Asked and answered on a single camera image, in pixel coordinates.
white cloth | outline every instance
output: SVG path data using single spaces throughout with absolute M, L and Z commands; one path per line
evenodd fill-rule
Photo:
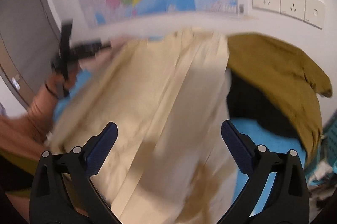
M 92 181 L 122 223 L 216 223 L 237 173 L 220 136 L 228 56 L 225 36 L 195 29 L 127 44 L 64 111 L 52 152 L 113 121 L 118 139 Z

silver screw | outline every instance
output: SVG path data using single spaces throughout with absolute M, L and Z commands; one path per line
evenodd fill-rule
M 262 153 L 264 153 L 264 152 L 267 151 L 267 148 L 266 148 L 266 146 L 264 146 L 264 145 L 259 145 L 259 146 L 257 147 L 257 149 L 258 149 L 260 152 L 262 152 Z
M 73 153 L 80 153 L 81 151 L 82 151 L 82 148 L 80 146 L 77 146 L 72 150 Z
M 295 150 L 290 150 L 290 154 L 291 154 L 293 157 L 297 156 L 297 152 L 296 152 Z
M 44 158 L 48 157 L 49 155 L 50 155 L 49 151 L 44 151 L 44 152 L 42 153 L 42 156 L 43 156 Z

hand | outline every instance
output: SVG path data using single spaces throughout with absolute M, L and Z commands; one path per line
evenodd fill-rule
M 107 48 L 98 52 L 95 57 L 80 60 L 82 70 L 95 72 L 100 69 L 108 61 L 111 61 L 114 56 L 120 51 L 125 43 L 132 40 L 132 37 L 122 36 L 119 38 L 110 39 L 111 48 Z
M 62 74 L 55 74 L 53 73 L 52 75 L 49 76 L 47 79 L 46 83 L 48 88 L 57 94 L 57 85 L 62 84 L 65 89 L 69 90 L 71 89 L 75 83 L 76 83 L 76 77 L 78 72 L 80 71 L 80 66 L 77 65 L 75 66 L 71 71 L 69 71 L 69 79 L 66 81 L 63 77 Z

person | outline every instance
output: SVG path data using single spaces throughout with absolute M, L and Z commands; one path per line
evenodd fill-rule
M 10 118 L 0 116 L 0 187 L 15 209 L 29 222 L 29 195 L 35 170 L 41 154 L 48 149 L 47 134 L 53 127 L 53 112 L 58 104 L 57 85 L 62 83 L 69 90 L 75 85 L 81 69 L 94 72 L 111 60 L 130 37 L 110 40 L 111 48 L 102 50 L 94 58 L 80 61 L 69 72 L 69 80 L 53 73 L 33 99 L 27 113 Z M 65 181 L 68 194 L 73 191 Z M 76 204 L 77 211 L 85 214 Z

blue cloth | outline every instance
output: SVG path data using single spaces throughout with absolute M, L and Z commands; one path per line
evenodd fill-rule
M 92 74 L 86 70 L 78 73 L 75 86 L 69 90 L 69 93 L 70 93 L 69 96 L 67 98 L 60 100 L 55 108 L 54 116 L 53 116 L 54 122 L 58 121 L 62 112 L 67 107 L 67 105 L 70 103 L 72 98 L 80 91 L 80 89 L 83 87 L 83 85 L 86 84 L 86 82 L 91 78 L 91 76 Z
M 277 136 L 262 128 L 255 120 L 231 119 L 230 121 L 234 124 L 234 126 L 240 133 L 248 135 L 256 145 L 263 144 L 271 152 L 287 153 L 290 149 L 296 150 L 300 157 L 302 166 L 304 166 L 306 153 L 305 150 L 301 147 L 301 143 L 298 139 Z M 253 210 L 252 215 L 255 215 L 262 211 L 267 202 L 269 193 L 272 189 L 275 177 L 276 173 L 271 173 L 269 175 L 265 188 L 263 189 L 263 192 Z M 247 180 L 248 175 L 244 175 L 238 169 L 238 177 L 236 181 L 233 202 L 239 196 Z

